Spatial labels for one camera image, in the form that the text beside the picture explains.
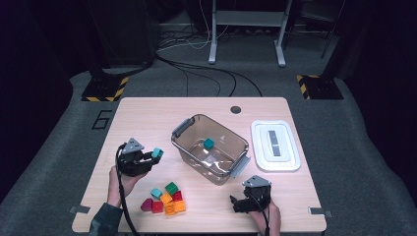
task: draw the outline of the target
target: gray carpet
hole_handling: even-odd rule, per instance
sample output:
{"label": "gray carpet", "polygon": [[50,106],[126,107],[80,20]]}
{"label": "gray carpet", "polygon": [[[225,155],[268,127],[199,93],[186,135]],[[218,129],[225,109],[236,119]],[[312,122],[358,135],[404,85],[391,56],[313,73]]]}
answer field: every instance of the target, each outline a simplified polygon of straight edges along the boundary
{"label": "gray carpet", "polygon": [[[220,42],[217,63],[210,67],[244,75],[263,96],[288,100],[313,180],[324,209],[333,212],[326,235],[417,235],[417,210],[401,180],[386,166],[369,140],[361,113],[349,89],[336,79],[343,100],[305,100],[296,75],[319,75],[325,42],[317,37],[291,36],[284,51],[287,66],[278,68],[271,36],[245,36]],[[209,66],[209,47],[179,46],[159,51],[169,60]],[[113,69],[112,73],[129,69]],[[132,76],[126,96],[228,96],[233,79],[215,71],[186,75],[158,60]],[[259,96],[246,79],[237,77],[233,96]],[[101,110],[111,118],[118,102],[85,102],[81,94],[89,73],[71,80],[72,101],[0,206],[0,235],[76,235],[68,212],[83,197],[108,127],[92,130]]]}

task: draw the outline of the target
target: wooden table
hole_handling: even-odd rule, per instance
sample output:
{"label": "wooden table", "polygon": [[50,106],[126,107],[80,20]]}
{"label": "wooden table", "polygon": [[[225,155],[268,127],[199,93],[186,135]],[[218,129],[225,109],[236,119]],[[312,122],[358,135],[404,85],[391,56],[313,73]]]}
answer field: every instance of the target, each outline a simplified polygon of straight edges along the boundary
{"label": "wooden table", "polygon": [[[239,114],[230,111],[241,107]],[[216,186],[186,164],[171,143],[172,131],[185,119],[205,114],[249,143],[251,160],[235,179]],[[266,173],[256,164],[252,149],[251,124],[255,120],[284,120],[294,135],[301,167],[293,173]],[[161,148],[159,164],[142,179],[127,198],[128,209],[138,232],[142,233],[241,233],[257,232],[249,214],[236,213],[229,196],[244,199],[242,182],[259,175],[272,183],[271,196],[280,207],[282,232],[322,232],[327,224],[323,216],[311,215],[308,207],[321,207],[308,164],[284,98],[280,97],[137,97],[124,98],[114,116],[81,202],[89,213],[77,213],[73,230],[88,232],[89,224],[106,201],[108,172],[115,164],[115,153],[123,143],[135,138],[145,151]],[[174,182],[182,192],[186,211],[175,215],[141,211],[143,201],[153,188],[163,190]],[[122,217],[120,232],[130,232]]]}

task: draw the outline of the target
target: teal cube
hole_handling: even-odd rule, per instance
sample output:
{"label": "teal cube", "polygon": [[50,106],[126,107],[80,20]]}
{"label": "teal cube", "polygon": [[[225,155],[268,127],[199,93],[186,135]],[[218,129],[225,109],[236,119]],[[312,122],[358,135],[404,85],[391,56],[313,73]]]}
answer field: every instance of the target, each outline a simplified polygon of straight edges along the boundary
{"label": "teal cube", "polygon": [[205,146],[205,149],[212,149],[212,147],[214,147],[214,141],[212,139],[208,138],[208,139],[205,140],[203,145]]}
{"label": "teal cube", "polygon": [[150,194],[158,200],[160,200],[160,196],[162,196],[162,192],[160,190],[158,190],[157,188],[152,189],[150,191]]}
{"label": "teal cube", "polygon": [[151,154],[153,158],[162,157],[162,155],[163,155],[163,150],[161,150],[159,147],[155,147]]}

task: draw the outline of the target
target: circular hole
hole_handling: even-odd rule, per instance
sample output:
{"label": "circular hole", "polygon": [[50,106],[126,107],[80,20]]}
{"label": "circular hole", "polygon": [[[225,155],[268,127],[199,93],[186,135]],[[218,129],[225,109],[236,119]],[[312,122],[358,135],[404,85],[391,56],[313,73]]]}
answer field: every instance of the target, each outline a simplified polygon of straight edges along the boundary
{"label": "circular hole", "polygon": [[232,106],[232,107],[230,108],[230,111],[231,111],[233,114],[239,114],[239,113],[242,111],[242,109],[241,109],[239,106]]}

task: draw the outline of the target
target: plastic bin handle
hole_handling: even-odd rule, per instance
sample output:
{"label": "plastic bin handle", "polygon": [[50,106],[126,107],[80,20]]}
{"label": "plastic bin handle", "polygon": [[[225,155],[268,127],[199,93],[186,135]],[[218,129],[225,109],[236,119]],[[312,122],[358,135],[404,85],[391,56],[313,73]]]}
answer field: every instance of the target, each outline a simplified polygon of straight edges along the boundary
{"label": "plastic bin handle", "polygon": [[185,121],[183,121],[177,128],[175,128],[174,131],[172,131],[172,135],[175,136],[175,138],[179,138],[181,134],[187,130],[188,127],[194,125],[194,118],[188,118]]}
{"label": "plastic bin handle", "polygon": [[247,155],[242,156],[239,163],[235,166],[235,168],[230,173],[230,176],[232,178],[236,178],[242,172],[242,170],[246,167],[246,165],[249,163],[250,160],[251,160],[251,157]]}

